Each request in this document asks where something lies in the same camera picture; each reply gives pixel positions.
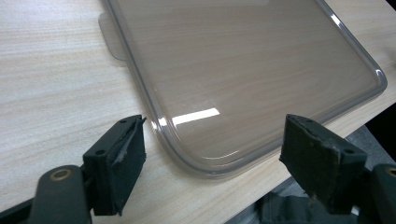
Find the clear grey plastic lid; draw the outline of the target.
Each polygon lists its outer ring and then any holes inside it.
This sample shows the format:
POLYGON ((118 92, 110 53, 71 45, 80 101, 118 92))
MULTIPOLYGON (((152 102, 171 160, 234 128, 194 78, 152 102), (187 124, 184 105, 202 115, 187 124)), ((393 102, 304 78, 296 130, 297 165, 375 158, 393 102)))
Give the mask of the clear grey plastic lid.
POLYGON ((163 150, 224 178, 273 155, 288 114, 329 122, 387 80, 326 0, 103 0, 163 150))

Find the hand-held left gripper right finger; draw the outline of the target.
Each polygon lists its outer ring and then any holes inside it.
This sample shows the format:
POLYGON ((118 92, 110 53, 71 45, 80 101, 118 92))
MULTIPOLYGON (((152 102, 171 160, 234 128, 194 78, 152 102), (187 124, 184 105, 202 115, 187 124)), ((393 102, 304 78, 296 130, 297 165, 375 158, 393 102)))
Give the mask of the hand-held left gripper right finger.
POLYGON ((305 191, 332 214, 354 205, 352 187, 367 153, 312 119, 288 114, 280 160, 305 191))

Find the dark cloth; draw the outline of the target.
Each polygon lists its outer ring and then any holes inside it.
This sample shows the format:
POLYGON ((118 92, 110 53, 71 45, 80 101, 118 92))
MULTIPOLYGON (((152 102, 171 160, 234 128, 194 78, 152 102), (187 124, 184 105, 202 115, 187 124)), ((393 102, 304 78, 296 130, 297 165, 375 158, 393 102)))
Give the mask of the dark cloth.
POLYGON ((281 197, 268 193, 258 202, 254 224, 357 224, 358 217, 332 215, 307 197, 281 197))

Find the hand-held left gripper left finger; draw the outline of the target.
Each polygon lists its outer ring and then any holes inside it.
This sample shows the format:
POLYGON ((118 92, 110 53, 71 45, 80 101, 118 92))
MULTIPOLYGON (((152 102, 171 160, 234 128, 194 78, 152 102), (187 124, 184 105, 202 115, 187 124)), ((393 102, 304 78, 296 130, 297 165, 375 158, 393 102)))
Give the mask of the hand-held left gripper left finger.
POLYGON ((96 216, 121 215, 146 161, 141 115, 117 121, 83 155, 96 216))

